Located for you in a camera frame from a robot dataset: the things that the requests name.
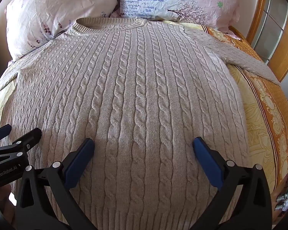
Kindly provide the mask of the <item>pink lavender right pillow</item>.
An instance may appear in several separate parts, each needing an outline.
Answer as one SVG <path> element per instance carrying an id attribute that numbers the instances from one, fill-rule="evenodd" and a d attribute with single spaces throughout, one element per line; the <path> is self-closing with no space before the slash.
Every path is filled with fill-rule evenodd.
<path id="1" fill-rule="evenodd" d="M 240 0 L 119 0 L 114 15 L 121 18 L 145 18 L 195 23 L 230 33 L 238 22 Z"/>

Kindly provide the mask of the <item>yellow orange patterned bedsheet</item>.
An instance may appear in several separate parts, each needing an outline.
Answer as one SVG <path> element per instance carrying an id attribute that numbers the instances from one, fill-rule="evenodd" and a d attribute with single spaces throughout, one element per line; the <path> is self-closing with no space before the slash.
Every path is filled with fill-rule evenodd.
<path id="1" fill-rule="evenodd" d="M 81 190 L 99 198 L 194 197 L 191 142 L 201 136 L 239 164 L 263 165 L 270 190 L 288 172 L 288 103 L 259 60 L 210 34 L 145 19 L 85 19 L 12 63 L 1 117 L 45 136 L 35 165 L 97 144 Z"/>

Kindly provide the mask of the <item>wooden headboard frame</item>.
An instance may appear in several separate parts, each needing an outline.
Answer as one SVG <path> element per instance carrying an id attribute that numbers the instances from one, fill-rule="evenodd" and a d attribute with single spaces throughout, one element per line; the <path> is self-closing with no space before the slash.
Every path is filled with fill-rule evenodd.
<path id="1" fill-rule="evenodd" d="M 288 0 L 240 0 L 240 19 L 231 29 L 288 82 Z"/>

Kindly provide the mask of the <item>pink floral left pillow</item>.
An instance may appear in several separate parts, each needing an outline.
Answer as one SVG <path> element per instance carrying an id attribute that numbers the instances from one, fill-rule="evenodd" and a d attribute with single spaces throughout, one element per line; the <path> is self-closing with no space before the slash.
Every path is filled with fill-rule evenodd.
<path id="1" fill-rule="evenodd" d="M 54 39 L 77 19 L 108 17 L 117 0 L 11 0 L 7 46 L 13 61 Z"/>

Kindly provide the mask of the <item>beige cable knit sweater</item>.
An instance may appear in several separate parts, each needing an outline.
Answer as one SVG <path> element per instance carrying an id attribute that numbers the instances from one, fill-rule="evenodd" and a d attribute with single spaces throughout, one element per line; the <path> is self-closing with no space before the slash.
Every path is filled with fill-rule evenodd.
<path id="1" fill-rule="evenodd" d="M 263 62 L 199 30 L 141 18 L 81 18 L 13 62 L 1 118 L 42 130 L 29 161 L 62 160 L 85 138 L 93 161 L 72 192 L 98 229 L 189 229 L 215 194 L 192 141 L 247 166 L 246 117 L 227 65 L 272 82 Z"/>

